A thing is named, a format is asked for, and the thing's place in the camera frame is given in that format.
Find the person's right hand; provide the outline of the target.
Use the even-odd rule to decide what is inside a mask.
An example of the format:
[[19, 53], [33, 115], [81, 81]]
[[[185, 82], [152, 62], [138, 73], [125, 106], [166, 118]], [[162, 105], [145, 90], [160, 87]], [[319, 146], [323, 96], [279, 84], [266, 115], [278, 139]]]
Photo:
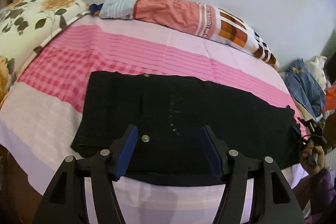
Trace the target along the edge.
[[321, 146], [309, 142], [303, 149], [299, 161], [310, 177], [318, 174], [325, 165], [325, 153]]

